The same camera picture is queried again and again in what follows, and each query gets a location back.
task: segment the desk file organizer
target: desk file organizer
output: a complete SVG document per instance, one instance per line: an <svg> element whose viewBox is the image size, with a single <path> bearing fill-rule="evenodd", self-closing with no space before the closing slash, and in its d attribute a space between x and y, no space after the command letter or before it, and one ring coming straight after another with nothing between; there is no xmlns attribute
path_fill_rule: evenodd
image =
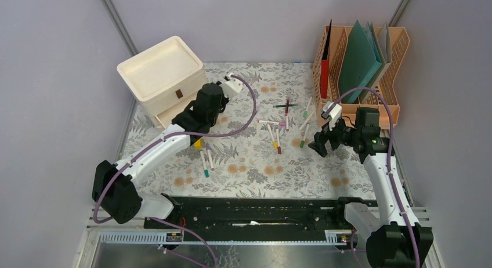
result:
<svg viewBox="0 0 492 268"><path fill-rule="evenodd" d="M320 116L321 109L325 105L326 101L334 101L340 97L338 91L338 79L340 71L342 70L343 58L345 56L345 49L347 47L348 35L350 34L352 27L350 26L332 26L330 37L330 54L328 55L330 61L329 71L329 86L327 98L322 99L320 93L320 76L321 76L321 57L326 43L327 33L326 28L323 27L323 37L321 37L320 47L318 49L316 59L313 64L313 82L314 82L314 102L316 103L316 117L318 126L326 124L326 120ZM379 33L381 27L374 27L376 33ZM393 61L386 73L382 76L378 86L374 88L383 99L387 102L391 115L393 117L393 125L398 122L398 116L400 114L400 105L396 100L393 84L395 83L396 74L400 69L401 62L405 53L407 52L410 39L407 31L403 27L389 27L389 37L391 40L391 51ZM389 118L383 104L378 98L371 94L364 104L361 104L357 99L354 104L341 104L342 112L344 116L350 117L355 120L356 111L359 107L372 107L379 110L379 125L381 129L389 129Z"/></svg>

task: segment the marker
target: marker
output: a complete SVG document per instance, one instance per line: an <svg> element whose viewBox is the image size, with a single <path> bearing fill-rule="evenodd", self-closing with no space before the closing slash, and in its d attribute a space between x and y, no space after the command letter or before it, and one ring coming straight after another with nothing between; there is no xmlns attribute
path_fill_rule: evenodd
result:
<svg viewBox="0 0 492 268"><path fill-rule="evenodd" d="M215 168L214 168L214 161L212 160L212 150L210 150L210 145L208 145L208 143L205 146L207 147L208 162L210 163L210 169L214 171Z"/></svg>
<svg viewBox="0 0 492 268"><path fill-rule="evenodd" d="M309 131L309 124L306 126L306 130L304 131L304 136L302 137L301 141L301 148L304 147L304 142L306 142L306 135L308 134Z"/></svg>
<svg viewBox="0 0 492 268"><path fill-rule="evenodd" d="M275 141L275 137L273 137L272 127L270 127L270 124L266 124L266 127L268 128L268 132L270 133L270 136L272 137L273 147L275 149L277 149L277 142Z"/></svg>
<svg viewBox="0 0 492 268"><path fill-rule="evenodd" d="M298 106L298 104L289 104L289 106L290 107L296 107L296 106ZM287 105L286 104L277 104L273 107L287 107Z"/></svg>
<svg viewBox="0 0 492 268"><path fill-rule="evenodd" d="M304 111L304 115L303 117L306 118L308 116L308 109L309 109L309 106L311 106L311 100L313 99L313 96L309 97L309 102L307 103L307 107L306 107L306 110Z"/></svg>
<svg viewBox="0 0 492 268"><path fill-rule="evenodd" d="M306 120L304 120L304 123L299 127L299 131L302 131L302 128L304 128L304 126L306 126L306 124L309 122L309 120L311 119L311 117L314 115L314 112L313 111L311 114L309 114L309 116L307 117Z"/></svg>
<svg viewBox="0 0 492 268"><path fill-rule="evenodd" d="M258 123L272 124L272 125L277 125L277 126L285 126L285 122L274 122L274 121L258 120Z"/></svg>
<svg viewBox="0 0 492 268"><path fill-rule="evenodd" d="M290 98L287 97L287 104L285 105L285 127L286 127L286 131L288 132L289 131L289 101L290 101Z"/></svg>
<svg viewBox="0 0 492 268"><path fill-rule="evenodd" d="M207 163L205 163L205 154L203 154L203 150L200 150L201 162L203 163L203 170L205 171L205 177L208 178L208 170Z"/></svg>
<svg viewBox="0 0 492 268"><path fill-rule="evenodd" d="M277 152L279 154L282 154L282 149L280 149L280 134L278 133L279 132L278 127L275 129L275 132L277 133Z"/></svg>

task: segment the white wall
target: white wall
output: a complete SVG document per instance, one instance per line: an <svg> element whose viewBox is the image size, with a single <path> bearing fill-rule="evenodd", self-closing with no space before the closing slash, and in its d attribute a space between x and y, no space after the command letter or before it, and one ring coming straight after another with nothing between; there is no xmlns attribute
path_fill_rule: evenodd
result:
<svg viewBox="0 0 492 268"><path fill-rule="evenodd" d="M447 268L490 267L492 0L412 0L396 143Z"/></svg>
<svg viewBox="0 0 492 268"><path fill-rule="evenodd" d="M129 112L129 54L100 0L0 0L0 27L0 267L70 267Z"/></svg>
<svg viewBox="0 0 492 268"><path fill-rule="evenodd" d="M400 0L113 0L137 48L173 35L202 61L312 62L322 27L389 21Z"/></svg>

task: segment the table surface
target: table surface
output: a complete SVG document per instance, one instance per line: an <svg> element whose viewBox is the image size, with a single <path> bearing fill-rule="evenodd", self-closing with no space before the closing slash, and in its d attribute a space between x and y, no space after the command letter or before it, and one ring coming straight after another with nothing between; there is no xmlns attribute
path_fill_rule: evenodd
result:
<svg viewBox="0 0 492 268"><path fill-rule="evenodd" d="M306 145L299 148L304 131L299 126L313 95L311 64L307 63L204 63L210 82L223 80L228 72L246 79L254 89L259 105L257 119L283 121L286 98L299 107L289 109L290 129L280 127L282 154L274 149L267 127L257 122L242 133L224 138L202 138L209 143L214 171L206 178L200 153L193 146L159 166L141 185L147 193L208 197L338 198L340 196L374 199L372 184L350 147L329 150L321 158L307 147L315 131L315 118L309 122ZM252 112L252 100L244 88L232 98L211 133L227 133L240 128ZM147 144L161 132L153 126L144 110L137 106L123 157Z"/></svg>

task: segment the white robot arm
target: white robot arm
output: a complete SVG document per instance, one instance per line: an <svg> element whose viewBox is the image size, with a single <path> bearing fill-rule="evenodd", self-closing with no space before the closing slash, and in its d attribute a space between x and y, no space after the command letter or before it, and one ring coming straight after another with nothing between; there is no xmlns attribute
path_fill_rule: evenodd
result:
<svg viewBox="0 0 492 268"><path fill-rule="evenodd" d="M328 122L321 132L314 135L309 147L322 157L326 157L325 144L329 141L332 149L340 144L353 147L358 153L374 188L379 208L379 219L369 210L366 204L350 202L345 205L344 218L357 229L359 240L366 244L367 258L372 267L415 267L415 249L411 239L415 237L421 266L433 241L431 228L421 227L400 183L393 189L392 178L389 176L387 157L389 139L380 137L379 111L375 108L359 107L356 113L354 128L345 125L341 118L340 105L327 103L321 116ZM393 178L398 180L394 155L390 157Z"/></svg>
<svg viewBox="0 0 492 268"><path fill-rule="evenodd" d="M126 223L134 217L165 219L171 213L173 204L164 196L143 193L137 189L169 157L200 139L200 136L192 135L167 136L185 131L208 133L210 127L215 125L217 116L225 110L229 99L239 94L243 88L243 83L232 75L230 73L225 76L226 82L204 85L198 91L196 100L178 114L166 130L139 151L114 165L103 161L97 166L92 190L94 201L98 201L110 178L124 170L101 203L116 222Z"/></svg>

